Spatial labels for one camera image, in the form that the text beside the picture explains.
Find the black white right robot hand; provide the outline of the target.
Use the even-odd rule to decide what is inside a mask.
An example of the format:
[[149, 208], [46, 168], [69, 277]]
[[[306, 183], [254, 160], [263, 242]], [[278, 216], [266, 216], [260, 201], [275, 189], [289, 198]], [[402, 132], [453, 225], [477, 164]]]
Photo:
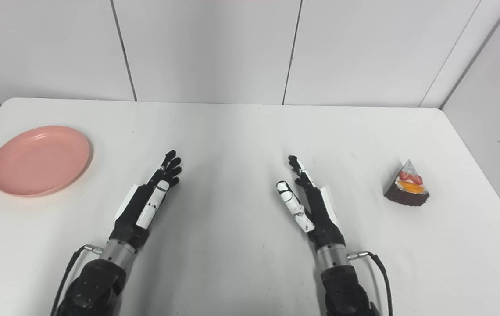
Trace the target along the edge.
[[308, 235], [316, 251], [329, 245], [345, 246], [346, 241], [329, 204], [327, 190], [316, 186], [297, 156], [288, 156], [288, 164], [296, 174], [295, 184], [304, 191], [308, 206], [300, 201], [288, 182], [277, 182], [276, 189], [298, 226]]

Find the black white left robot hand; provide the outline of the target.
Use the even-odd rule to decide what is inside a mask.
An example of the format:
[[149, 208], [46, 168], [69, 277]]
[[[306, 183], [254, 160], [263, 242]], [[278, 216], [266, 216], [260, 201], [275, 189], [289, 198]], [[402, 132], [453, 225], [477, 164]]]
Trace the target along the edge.
[[122, 204], [109, 240], [129, 245], [138, 253], [150, 236], [150, 226], [168, 191], [179, 182], [182, 160], [169, 151], [146, 184], [134, 186]]

